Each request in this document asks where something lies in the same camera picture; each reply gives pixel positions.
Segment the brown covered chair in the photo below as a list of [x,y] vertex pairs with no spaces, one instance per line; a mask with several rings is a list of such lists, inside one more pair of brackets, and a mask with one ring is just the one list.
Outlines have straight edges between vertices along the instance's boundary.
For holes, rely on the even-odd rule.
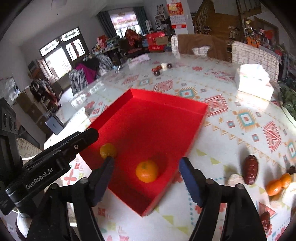
[[227,43],[212,35],[173,35],[171,37],[171,51],[175,56],[187,54],[229,61]]

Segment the white tissue box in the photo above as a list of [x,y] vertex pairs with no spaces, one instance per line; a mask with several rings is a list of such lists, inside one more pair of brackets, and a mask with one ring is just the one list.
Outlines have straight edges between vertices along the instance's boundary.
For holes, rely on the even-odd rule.
[[274,88],[266,70],[260,64],[243,64],[236,69],[234,77],[237,90],[271,100]]

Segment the small dark fruits cluster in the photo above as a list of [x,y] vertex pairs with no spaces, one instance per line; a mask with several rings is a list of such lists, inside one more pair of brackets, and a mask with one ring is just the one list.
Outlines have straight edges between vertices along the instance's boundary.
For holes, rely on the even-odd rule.
[[164,71],[167,71],[168,69],[173,68],[172,63],[162,63],[161,65],[156,66],[155,68],[152,68],[152,72],[154,76],[160,76],[160,74]]

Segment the red shallow tray box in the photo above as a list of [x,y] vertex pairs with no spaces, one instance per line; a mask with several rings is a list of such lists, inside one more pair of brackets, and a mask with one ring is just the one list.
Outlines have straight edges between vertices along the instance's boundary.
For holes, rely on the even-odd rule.
[[[97,169],[103,163],[100,147],[113,144],[117,155],[108,187],[138,215],[148,215],[177,174],[180,159],[189,154],[207,112],[204,102],[130,89],[93,121],[99,138],[80,156],[90,169]],[[140,181],[135,173],[146,160],[159,169],[152,183]]]

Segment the red gift box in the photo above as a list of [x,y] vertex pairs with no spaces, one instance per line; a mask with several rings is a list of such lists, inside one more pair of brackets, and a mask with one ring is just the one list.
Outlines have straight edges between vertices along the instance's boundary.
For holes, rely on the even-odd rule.
[[150,52],[162,52],[169,43],[164,32],[147,34],[148,49]]

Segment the dark red jujube date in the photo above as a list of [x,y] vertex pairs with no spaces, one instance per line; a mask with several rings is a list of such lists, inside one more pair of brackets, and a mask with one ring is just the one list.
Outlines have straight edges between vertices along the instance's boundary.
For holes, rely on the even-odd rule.
[[243,180],[247,185],[253,185],[258,174],[258,160],[254,155],[249,155],[243,163]]
[[266,235],[268,235],[271,223],[270,223],[270,213],[268,211],[265,211],[261,216],[260,216],[260,221],[263,226],[264,232]]

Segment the plate of green vegetables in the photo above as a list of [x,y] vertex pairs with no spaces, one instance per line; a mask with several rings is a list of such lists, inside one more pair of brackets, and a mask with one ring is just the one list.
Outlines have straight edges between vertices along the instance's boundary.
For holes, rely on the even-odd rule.
[[295,126],[295,91],[282,81],[279,82],[279,86],[278,97],[281,108],[289,121]]

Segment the red wall calendar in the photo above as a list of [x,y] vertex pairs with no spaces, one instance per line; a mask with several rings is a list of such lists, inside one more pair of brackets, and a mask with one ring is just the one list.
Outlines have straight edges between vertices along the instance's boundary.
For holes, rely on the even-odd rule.
[[168,1],[167,8],[172,28],[186,28],[186,18],[181,1]]

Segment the orange mandarin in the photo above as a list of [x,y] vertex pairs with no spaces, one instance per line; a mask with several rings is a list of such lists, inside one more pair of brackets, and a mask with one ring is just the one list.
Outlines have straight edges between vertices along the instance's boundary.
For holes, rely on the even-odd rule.
[[106,143],[100,147],[100,156],[103,160],[105,160],[107,157],[113,157],[115,158],[117,155],[116,147],[111,143]]
[[282,189],[282,181],[279,179],[271,180],[265,190],[268,196],[275,196],[277,195]]
[[287,189],[292,181],[291,175],[285,173],[280,177],[282,188]]
[[152,183],[158,177],[158,166],[152,160],[140,162],[135,170],[137,178],[144,183]]

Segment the white patterned chair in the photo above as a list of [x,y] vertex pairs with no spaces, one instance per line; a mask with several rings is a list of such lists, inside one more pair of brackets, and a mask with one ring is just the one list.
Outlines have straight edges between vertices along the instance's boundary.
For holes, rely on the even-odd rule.
[[271,81],[278,80],[280,63],[275,55],[238,41],[234,41],[231,48],[232,63],[239,65],[260,64],[268,73]]

